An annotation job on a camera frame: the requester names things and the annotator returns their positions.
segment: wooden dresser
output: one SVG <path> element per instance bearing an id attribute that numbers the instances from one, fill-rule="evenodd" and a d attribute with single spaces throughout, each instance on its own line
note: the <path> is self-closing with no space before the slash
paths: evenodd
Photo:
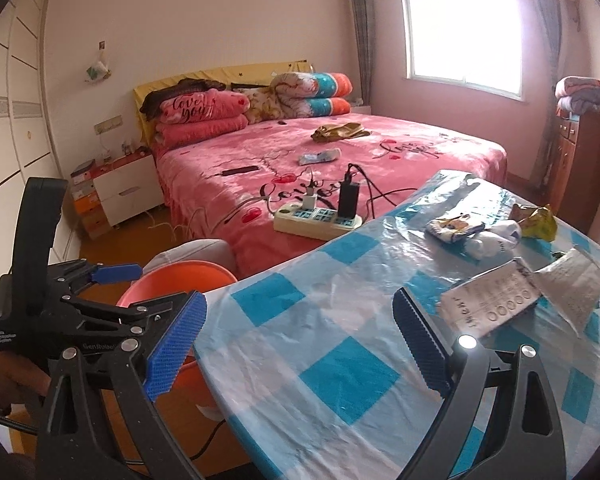
<path id="1" fill-rule="evenodd" d="M 558 218 L 587 234 L 600 205 L 600 115 L 556 120 L 560 135 L 546 201 Z"/>

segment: receipt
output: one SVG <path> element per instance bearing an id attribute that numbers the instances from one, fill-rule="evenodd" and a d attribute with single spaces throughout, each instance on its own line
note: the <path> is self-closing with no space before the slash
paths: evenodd
<path id="1" fill-rule="evenodd" d="M 600 267 L 575 246 L 559 260 L 536 270 L 534 283 L 578 336 L 600 300 Z"/>
<path id="2" fill-rule="evenodd" d="M 440 316 L 458 332 L 482 337 L 540 298 L 530 275 L 521 258 L 479 274 L 440 296 Z"/>

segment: wall outlet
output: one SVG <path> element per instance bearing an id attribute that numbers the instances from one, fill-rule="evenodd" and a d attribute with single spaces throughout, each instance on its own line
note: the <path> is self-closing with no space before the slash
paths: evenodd
<path id="1" fill-rule="evenodd" d="M 107 119 L 106 121 L 102 121 L 101 123 L 95 124 L 93 129 L 96 130 L 96 135 L 100 135 L 119 126 L 122 126 L 122 115 L 118 115 L 116 117 Z"/>

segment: table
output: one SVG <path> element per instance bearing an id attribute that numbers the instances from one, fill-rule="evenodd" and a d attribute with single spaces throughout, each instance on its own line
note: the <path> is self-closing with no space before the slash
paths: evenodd
<path id="1" fill-rule="evenodd" d="M 427 389 L 392 316 L 407 286 L 430 314 L 440 294 L 504 261 L 476 262 L 424 233 L 461 204 L 491 223 L 527 203 L 458 171 L 440 171 L 407 202 L 343 237 L 208 293 L 194 349 L 229 424 L 270 479 L 394 480 L 442 400 Z M 551 244 L 516 249 L 534 269 L 578 244 L 600 264 L 600 247 L 558 222 Z M 483 343 L 538 349 L 560 411 L 569 476 L 600 444 L 600 307 L 578 339 L 547 300 Z M 483 397 L 455 473 L 470 466 L 488 421 Z"/>

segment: power strip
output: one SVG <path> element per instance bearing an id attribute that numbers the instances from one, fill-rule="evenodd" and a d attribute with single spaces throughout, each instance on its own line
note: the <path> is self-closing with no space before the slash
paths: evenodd
<path id="1" fill-rule="evenodd" d="M 349 233 L 362 225 L 362 218 L 340 218 L 333 209 L 305 209 L 301 204 L 290 202 L 276 211 L 273 228 L 281 233 L 315 238 L 328 242 Z"/>

